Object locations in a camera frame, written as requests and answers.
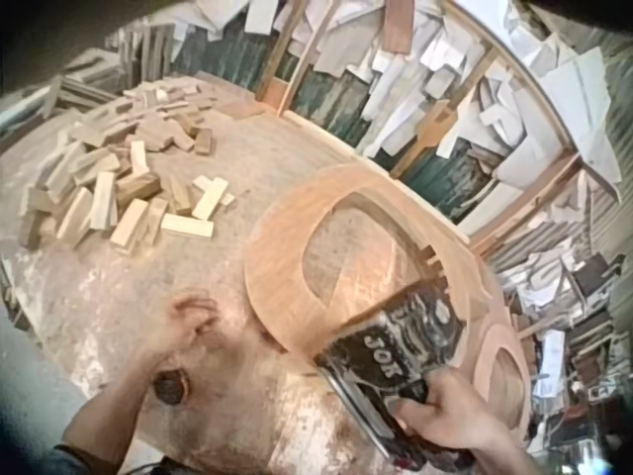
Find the stack of wood blocks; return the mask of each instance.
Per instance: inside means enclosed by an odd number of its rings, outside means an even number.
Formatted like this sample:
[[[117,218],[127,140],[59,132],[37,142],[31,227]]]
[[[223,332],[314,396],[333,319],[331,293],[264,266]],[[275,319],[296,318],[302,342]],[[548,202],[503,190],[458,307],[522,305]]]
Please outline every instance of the stack of wood blocks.
[[[36,249],[47,218],[70,247],[91,230],[125,254],[139,244],[155,245],[159,230],[210,239],[214,213],[234,199],[228,183],[203,175],[190,184],[159,176],[146,156],[170,147],[212,154],[213,133],[201,113],[215,103],[207,86],[191,77],[142,83],[59,132],[56,148],[25,189],[20,245]],[[191,186],[204,193],[197,203]]]

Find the forearm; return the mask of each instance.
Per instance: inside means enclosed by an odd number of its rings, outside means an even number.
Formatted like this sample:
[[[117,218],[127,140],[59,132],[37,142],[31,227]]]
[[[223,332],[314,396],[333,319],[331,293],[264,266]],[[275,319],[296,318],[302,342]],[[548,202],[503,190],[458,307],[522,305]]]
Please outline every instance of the forearm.
[[[534,459],[519,447],[509,430],[498,423],[489,431],[489,437],[473,454],[487,474],[539,475],[541,470]]]
[[[89,460],[91,463],[106,462],[116,473],[132,442],[138,413],[160,361],[156,355],[137,355],[121,377],[79,410],[64,431],[64,443],[98,459]]]

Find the hand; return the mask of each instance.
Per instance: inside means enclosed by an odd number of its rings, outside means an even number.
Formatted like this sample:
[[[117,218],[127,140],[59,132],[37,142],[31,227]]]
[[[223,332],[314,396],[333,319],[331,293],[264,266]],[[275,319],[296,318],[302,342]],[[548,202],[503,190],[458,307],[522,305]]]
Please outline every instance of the hand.
[[[170,356],[190,346],[218,315],[218,305],[206,291],[184,291],[170,300],[166,318],[150,334],[143,349],[152,356]]]
[[[446,448],[483,449],[509,431],[475,388],[454,368],[431,371],[426,404],[400,399],[392,415],[422,438]]]

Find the workbench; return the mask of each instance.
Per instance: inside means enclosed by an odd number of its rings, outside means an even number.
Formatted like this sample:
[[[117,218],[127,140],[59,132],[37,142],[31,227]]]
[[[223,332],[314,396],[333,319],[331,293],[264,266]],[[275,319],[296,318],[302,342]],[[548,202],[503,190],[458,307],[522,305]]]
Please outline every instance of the workbench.
[[[247,94],[219,80],[216,85],[219,101]],[[150,391],[138,422],[142,439],[212,472],[396,473],[324,380],[263,331],[244,289],[243,247],[262,213],[315,171],[352,158],[271,113],[241,121],[213,110],[205,114],[217,140],[214,156],[149,153],[147,162],[158,174],[171,172],[189,183],[200,174],[228,181],[236,198],[215,217],[211,241],[162,234],[155,247],[125,256],[94,232],[70,249],[45,224],[40,248],[26,251],[16,241],[22,190],[54,148],[57,131],[76,116],[47,121],[0,158],[0,253],[45,354],[92,397],[125,368],[163,317],[170,294],[205,288],[218,300],[220,321],[164,366],[187,371],[190,397],[169,407]],[[331,294],[341,254],[362,220],[368,218],[343,210],[316,233],[305,273],[322,298]]]

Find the floor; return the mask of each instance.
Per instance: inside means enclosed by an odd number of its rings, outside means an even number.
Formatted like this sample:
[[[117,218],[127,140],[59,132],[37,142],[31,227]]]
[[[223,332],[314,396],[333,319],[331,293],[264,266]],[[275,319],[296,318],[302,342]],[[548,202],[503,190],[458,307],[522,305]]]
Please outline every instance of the floor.
[[[64,428],[86,402],[52,361],[23,332],[13,329],[0,303],[0,428],[29,461],[59,443]],[[162,454],[135,439],[123,472],[160,460]]]

